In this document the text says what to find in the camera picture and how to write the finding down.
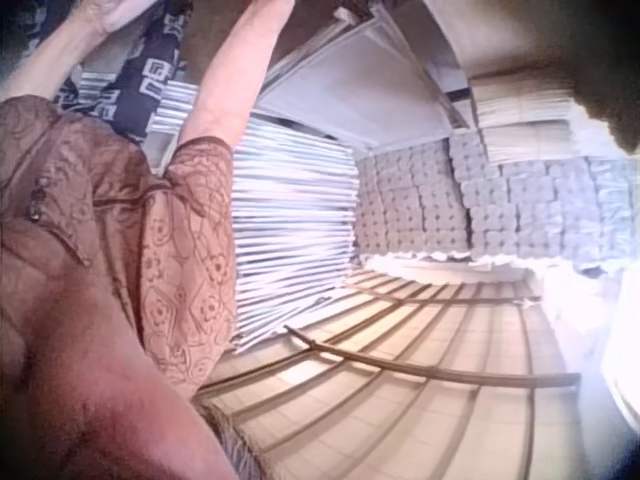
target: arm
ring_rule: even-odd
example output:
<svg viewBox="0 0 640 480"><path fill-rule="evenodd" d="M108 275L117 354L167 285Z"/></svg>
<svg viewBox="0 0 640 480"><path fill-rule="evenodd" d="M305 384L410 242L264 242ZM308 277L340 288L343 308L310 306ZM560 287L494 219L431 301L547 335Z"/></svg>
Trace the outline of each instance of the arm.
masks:
<svg viewBox="0 0 640 480"><path fill-rule="evenodd" d="M75 65L156 0L84 0L11 74L0 101L21 95L52 100Z"/></svg>
<svg viewBox="0 0 640 480"><path fill-rule="evenodd" d="M295 0L253 0L209 65L179 143L215 136L235 147Z"/></svg>

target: brown patterned shirt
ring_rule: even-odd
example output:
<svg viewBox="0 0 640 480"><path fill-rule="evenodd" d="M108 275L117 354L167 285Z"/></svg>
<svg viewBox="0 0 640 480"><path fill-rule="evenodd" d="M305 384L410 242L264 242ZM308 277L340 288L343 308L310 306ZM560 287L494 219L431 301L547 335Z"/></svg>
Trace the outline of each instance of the brown patterned shirt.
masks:
<svg viewBox="0 0 640 480"><path fill-rule="evenodd" d="M193 395L234 329L231 185L219 139L182 145L159 178L97 119L59 115L38 97L3 103L3 322L23 329L55 295L52 279L99 282L121 310L104 314L126 318L157 367Z"/></svg>

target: skin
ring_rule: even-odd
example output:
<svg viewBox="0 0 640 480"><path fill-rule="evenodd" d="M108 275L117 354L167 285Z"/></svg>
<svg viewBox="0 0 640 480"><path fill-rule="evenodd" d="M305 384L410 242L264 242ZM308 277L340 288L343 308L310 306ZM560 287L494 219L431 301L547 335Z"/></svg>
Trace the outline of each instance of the skin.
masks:
<svg viewBox="0 0 640 480"><path fill-rule="evenodd" d="M14 72L0 99L52 99L75 64L152 3L85 0ZM238 143L293 6L250 3L206 73L181 142L211 135ZM115 299L62 249L40 258L38 235L46 234L34 235L34 245L3 239L11 261L45 277L49 303L19 319L0 311L1 476L237 478L189 399L145 355Z"/></svg>

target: stacked toilet paper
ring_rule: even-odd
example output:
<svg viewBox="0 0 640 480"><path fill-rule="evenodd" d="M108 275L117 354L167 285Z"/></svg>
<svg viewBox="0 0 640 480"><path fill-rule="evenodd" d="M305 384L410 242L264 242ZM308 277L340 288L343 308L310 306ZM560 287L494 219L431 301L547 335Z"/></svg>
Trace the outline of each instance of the stacked toilet paper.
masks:
<svg viewBox="0 0 640 480"><path fill-rule="evenodd" d="M467 211L446 142L363 158L357 166L355 231L362 253L469 251Z"/></svg>
<svg viewBox="0 0 640 480"><path fill-rule="evenodd" d="M636 255L630 160L575 158L489 165L477 133L449 152L470 210L472 256L564 258L605 268Z"/></svg>

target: person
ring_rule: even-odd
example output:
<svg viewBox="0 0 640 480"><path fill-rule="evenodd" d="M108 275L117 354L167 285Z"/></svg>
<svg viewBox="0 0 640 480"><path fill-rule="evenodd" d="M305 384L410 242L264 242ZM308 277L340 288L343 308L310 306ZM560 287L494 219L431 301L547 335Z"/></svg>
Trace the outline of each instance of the person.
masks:
<svg viewBox="0 0 640 480"><path fill-rule="evenodd" d="M153 3L83 0L0 91L3 478L269 476L191 401L234 330L232 151L294 0L248 2L162 178L52 103Z"/></svg>

